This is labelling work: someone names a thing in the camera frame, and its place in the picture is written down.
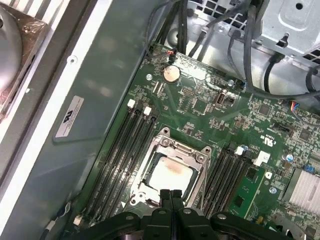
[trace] integrated circuit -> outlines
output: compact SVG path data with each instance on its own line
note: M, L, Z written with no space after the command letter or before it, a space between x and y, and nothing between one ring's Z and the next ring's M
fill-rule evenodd
M207 108L207 103L200 100L200 99L197 99L194 104L193 110L195 110L201 114L204 114L206 111L206 108Z
M311 132L306 129L303 129L299 135L299 138L301 140L308 141L310 136L311 136Z
M264 115L264 116L268 116L269 112L270 112L271 107L266 105L266 104L262 104L260 109L259 109L259 113Z
M254 168L249 168L248 172L246 173L246 177L250 180L253 180L256 176L257 170Z
M234 202L234 205L236 205L238 208L241 208L242 203L244 202L244 199L240 196L236 196L233 202Z

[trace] aluminum heatsink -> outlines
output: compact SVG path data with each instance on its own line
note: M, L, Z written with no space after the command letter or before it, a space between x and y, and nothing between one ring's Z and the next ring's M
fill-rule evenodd
M283 200L306 212L320 215L320 177L296 169Z

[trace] screw hole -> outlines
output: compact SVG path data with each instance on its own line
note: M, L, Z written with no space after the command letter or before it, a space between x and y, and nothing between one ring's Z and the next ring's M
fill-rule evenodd
M298 2L296 5L295 5L295 8L298 9L298 10L301 10L304 6L302 5L302 3Z

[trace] capacitor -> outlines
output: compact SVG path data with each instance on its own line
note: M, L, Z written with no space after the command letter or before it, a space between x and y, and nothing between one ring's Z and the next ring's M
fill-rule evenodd
M294 156L292 154L288 154L285 156L285 160L291 163L294 160Z
M175 65L169 65L163 70L163 79L167 84L175 84L180 75L180 69Z
M311 174L315 174L316 173L316 169L311 165L304 166L303 170L305 170L306 172L311 173Z

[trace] gray metal panel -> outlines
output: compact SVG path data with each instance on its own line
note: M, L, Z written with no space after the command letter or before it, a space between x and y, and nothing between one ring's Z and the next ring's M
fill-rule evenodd
M111 4L1 239L37 239L70 193L82 188L143 57L144 30L155 4ZM53 136L74 95L84 102L68 137L57 139Z

